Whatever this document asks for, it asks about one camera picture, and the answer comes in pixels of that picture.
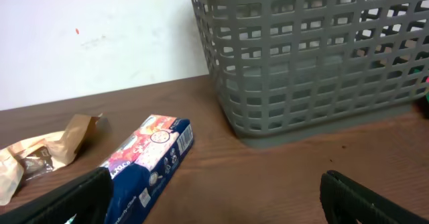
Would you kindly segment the green Nescafe coffee bag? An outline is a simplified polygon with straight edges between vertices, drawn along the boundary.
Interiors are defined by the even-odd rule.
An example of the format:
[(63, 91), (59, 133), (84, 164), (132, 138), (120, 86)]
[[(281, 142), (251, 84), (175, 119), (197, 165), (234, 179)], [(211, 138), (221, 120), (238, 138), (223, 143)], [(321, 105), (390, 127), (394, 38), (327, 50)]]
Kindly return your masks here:
[(423, 66), (415, 66), (410, 70), (412, 99), (428, 98), (428, 69)]

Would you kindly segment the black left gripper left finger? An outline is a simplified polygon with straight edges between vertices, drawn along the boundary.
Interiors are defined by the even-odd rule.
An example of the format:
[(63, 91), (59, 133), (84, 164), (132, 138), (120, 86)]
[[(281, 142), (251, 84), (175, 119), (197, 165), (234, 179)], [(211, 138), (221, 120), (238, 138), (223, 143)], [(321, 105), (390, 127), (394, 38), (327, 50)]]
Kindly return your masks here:
[(100, 223), (113, 197), (113, 181), (98, 167), (54, 190), (1, 215), (1, 224)]

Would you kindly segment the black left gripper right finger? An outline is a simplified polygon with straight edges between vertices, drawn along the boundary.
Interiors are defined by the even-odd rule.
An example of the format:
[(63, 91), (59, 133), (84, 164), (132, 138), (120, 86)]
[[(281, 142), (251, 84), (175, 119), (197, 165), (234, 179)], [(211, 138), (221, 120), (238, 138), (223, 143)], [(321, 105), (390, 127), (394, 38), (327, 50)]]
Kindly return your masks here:
[(335, 170), (321, 176), (320, 202), (329, 224), (428, 224), (427, 219)]

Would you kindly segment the blue Kleenex tissue multipack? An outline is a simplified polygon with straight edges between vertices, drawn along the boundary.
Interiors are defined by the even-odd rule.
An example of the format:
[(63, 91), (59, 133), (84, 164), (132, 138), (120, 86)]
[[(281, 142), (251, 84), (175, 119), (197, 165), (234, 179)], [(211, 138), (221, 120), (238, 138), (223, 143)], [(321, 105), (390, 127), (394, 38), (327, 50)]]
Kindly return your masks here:
[(104, 222), (143, 223), (193, 143), (189, 119), (150, 115), (101, 164), (113, 181)]

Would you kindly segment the beige paper bag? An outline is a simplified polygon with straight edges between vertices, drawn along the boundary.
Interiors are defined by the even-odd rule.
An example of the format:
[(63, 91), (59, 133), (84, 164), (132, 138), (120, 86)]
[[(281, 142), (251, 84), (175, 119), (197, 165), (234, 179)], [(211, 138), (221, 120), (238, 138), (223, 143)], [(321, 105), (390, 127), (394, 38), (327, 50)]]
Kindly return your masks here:
[(75, 115), (65, 130), (47, 133), (1, 149), (1, 205), (8, 205), (25, 180), (71, 164), (84, 142), (97, 133), (99, 116)]

